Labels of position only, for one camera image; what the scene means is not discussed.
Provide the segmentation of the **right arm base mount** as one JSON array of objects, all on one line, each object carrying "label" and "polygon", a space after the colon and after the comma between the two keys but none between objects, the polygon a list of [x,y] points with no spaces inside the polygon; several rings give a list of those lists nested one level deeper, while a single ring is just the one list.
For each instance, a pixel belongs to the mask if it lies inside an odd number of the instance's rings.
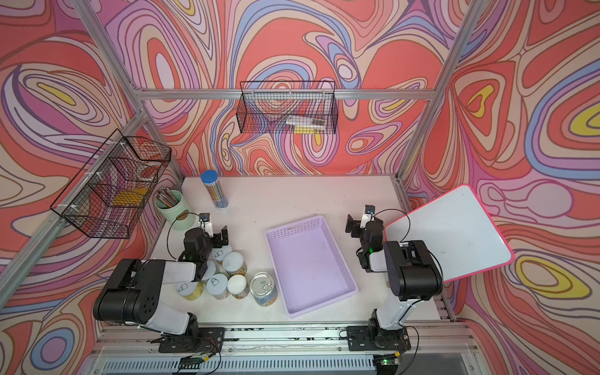
[{"label": "right arm base mount", "polygon": [[379,327],[347,326],[345,339],[350,352],[394,351],[404,353],[412,348],[406,328],[386,331]]}]

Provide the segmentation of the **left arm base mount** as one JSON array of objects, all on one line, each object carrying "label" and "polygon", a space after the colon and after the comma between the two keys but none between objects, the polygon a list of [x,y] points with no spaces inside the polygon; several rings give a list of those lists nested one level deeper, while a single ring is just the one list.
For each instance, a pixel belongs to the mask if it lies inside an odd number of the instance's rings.
[{"label": "left arm base mount", "polygon": [[224,342],[223,327],[202,327],[186,334],[164,334],[157,343],[159,353],[218,353]]}]

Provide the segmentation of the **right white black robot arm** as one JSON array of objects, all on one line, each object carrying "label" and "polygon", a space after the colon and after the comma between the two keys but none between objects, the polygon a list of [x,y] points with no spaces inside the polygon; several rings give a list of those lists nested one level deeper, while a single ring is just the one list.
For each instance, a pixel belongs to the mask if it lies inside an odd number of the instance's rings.
[{"label": "right white black robot arm", "polygon": [[386,273],[390,292],[384,304],[373,311],[375,331],[399,331],[418,303],[442,292],[441,267],[422,240],[386,241],[384,222],[373,213],[359,220],[347,216],[345,232],[359,239],[359,264],[367,273]]}]

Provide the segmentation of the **orange can plastic lid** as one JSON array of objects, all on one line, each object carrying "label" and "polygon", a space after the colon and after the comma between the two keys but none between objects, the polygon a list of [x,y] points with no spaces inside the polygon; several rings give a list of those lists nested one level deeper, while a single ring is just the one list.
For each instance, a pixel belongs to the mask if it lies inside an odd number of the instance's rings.
[{"label": "orange can plastic lid", "polygon": [[240,252],[230,252],[224,258],[222,262],[223,268],[229,275],[246,275],[247,266],[245,259]]}]

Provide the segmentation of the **can with white plastic lid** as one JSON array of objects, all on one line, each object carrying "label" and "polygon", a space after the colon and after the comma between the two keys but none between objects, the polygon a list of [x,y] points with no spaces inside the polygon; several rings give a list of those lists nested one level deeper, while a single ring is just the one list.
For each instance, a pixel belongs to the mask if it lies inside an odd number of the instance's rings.
[{"label": "can with white plastic lid", "polygon": [[227,290],[236,299],[247,297],[249,294],[249,286],[245,275],[235,274],[231,276],[227,283]]}]

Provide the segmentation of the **large blue label can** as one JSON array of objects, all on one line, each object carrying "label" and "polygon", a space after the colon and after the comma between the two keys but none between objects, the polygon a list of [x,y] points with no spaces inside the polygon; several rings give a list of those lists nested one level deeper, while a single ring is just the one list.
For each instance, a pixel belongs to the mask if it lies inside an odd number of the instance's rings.
[{"label": "large blue label can", "polygon": [[249,289],[259,306],[267,307],[277,300],[275,279],[267,272],[256,273],[250,281]]}]

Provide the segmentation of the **purple plastic perforated basket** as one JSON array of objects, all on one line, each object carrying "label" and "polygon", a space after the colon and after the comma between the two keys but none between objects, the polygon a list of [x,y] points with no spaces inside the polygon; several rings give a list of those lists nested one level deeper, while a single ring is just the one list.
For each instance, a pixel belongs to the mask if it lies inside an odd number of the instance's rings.
[{"label": "purple plastic perforated basket", "polygon": [[321,215],[266,233],[286,313],[295,318],[349,298],[358,286]]}]

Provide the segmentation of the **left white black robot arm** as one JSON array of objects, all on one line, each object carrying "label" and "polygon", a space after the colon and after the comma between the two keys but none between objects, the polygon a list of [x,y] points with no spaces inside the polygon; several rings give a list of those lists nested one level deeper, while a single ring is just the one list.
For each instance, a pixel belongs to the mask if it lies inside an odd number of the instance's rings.
[{"label": "left white black robot arm", "polygon": [[164,284],[200,282],[214,248],[229,244],[228,228],[210,235],[195,227],[186,231],[184,251],[176,260],[123,259],[95,300],[93,316],[109,323],[132,323],[161,334],[192,336],[196,316],[160,301]]}]

